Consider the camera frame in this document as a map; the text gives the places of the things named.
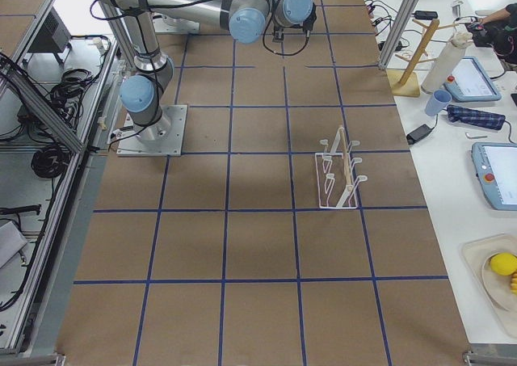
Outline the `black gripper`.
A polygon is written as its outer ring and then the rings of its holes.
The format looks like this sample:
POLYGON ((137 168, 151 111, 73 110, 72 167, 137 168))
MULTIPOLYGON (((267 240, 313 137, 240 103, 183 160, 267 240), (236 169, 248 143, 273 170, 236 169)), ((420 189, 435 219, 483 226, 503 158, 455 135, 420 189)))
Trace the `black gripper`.
POLYGON ((286 28, 290 28, 290 27, 291 27, 290 25, 284 26, 284 25, 281 25, 281 24, 278 24, 278 23, 274 23, 274 27, 273 27, 273 34, 274 34, 273 41, 274 42, 284 42, 284 30, 286 28))

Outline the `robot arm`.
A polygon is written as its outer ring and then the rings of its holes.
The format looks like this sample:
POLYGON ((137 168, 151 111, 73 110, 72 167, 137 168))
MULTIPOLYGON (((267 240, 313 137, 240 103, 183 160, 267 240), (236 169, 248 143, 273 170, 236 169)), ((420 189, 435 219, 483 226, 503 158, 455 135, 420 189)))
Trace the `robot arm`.
POLYGON ((138 130, 156 127, 163 110, 159 99, 174 65, 161 50, 152 15, 206 23, 226 30, 239 43, 251 44, 269 27, 280 39, 285 28, 310 34, 316 20, 313 0, 97 0, 120 11, 134 48, 136 75, 120 88, 122 103, 138 130))

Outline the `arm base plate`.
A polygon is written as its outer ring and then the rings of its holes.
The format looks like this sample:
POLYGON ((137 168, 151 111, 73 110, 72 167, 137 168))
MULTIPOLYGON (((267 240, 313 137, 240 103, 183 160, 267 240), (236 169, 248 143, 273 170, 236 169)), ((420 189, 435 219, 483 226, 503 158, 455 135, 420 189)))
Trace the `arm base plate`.
POLYGON ((120 135, 117 155, 120 157, 180 156, 187 118, 187 105, 161 105, 162 118, 141 130, 138 125, 120 135))

